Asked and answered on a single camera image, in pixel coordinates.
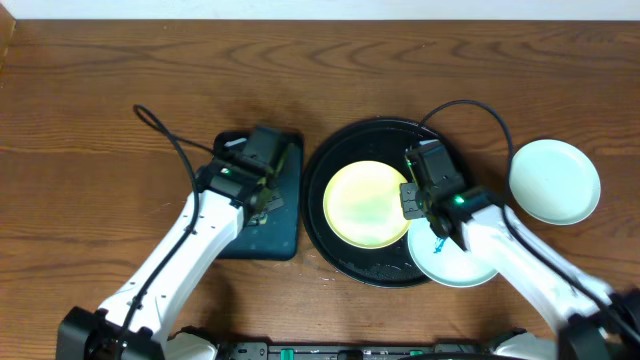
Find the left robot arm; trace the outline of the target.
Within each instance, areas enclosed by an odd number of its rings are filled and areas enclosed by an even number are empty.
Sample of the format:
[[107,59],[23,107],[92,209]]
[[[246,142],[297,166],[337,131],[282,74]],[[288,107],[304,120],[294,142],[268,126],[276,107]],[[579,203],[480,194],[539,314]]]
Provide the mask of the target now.
[[279,174],[209,165],[194,176],[180,216],[134,275],[94,312],[72,308],[57,333],[58,359],[213,359],[196,335],[169,334],[218,258],[291,259],[297,251],[301,168]]

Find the light green plate front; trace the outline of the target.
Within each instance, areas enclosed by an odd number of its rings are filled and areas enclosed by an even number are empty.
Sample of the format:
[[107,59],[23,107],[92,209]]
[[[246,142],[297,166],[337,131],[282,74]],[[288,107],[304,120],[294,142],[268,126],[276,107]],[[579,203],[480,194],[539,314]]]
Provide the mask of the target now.
[[589,217],[601,195],[599,174],[592,161],[575,146],[554,139],[530,142],[516,152],[509,186],[526,213],[559,226]]

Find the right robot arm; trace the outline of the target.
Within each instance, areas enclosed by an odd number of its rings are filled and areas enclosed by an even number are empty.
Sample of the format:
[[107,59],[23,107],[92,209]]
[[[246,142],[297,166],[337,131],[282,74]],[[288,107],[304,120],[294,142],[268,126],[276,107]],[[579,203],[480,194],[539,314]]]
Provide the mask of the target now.
[[541,315],[555,342],[528,333],[496,345],[495,355],[524,359],[636,359],[639,292],[624,295],[564,259],[491,191],[476,187],[436,202],[414,183],[400,187],[412,224],[409,254],[428,278],[470,288],[501,275]]

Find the yellow plate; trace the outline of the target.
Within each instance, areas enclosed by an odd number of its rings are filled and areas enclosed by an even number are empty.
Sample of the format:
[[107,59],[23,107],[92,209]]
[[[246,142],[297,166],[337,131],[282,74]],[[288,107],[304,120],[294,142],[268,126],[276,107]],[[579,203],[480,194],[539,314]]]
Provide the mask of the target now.
[[399,241],[410,227],[400,196],[405,182],[405,176],[383,162],[358,161],[341,168],[323,194],[329,227],[343,242],[360,249]]

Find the green yellow sponge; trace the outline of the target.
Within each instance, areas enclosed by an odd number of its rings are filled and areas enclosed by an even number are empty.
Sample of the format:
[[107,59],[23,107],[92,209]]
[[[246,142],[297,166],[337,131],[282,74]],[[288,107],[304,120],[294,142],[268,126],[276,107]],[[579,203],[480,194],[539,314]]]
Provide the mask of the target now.
[[247,227],[253,227],[253,226],[260,226],[260,225],[265,225],[267,223],[268,220],[268,214],[266,212],[262,212],[259,214],[255,214],[254,216],[252,216],[246,226]]

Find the light green plate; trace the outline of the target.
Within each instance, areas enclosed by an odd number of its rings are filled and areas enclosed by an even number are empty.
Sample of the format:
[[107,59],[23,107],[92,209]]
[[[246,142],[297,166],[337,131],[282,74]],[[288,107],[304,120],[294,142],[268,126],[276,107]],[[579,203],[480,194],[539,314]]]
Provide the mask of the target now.
[[424,218],[412,221],[407,244],[418,269],[431,280],[445,286],[475,287],[498,274],[492,267],[463,251],[450,238],[437,237]]
[[554,139],[530,142],[516,152],[509,186],[526,213],[559,226],[589,217],[601,195],[599,174],[592,161],[575,146]]

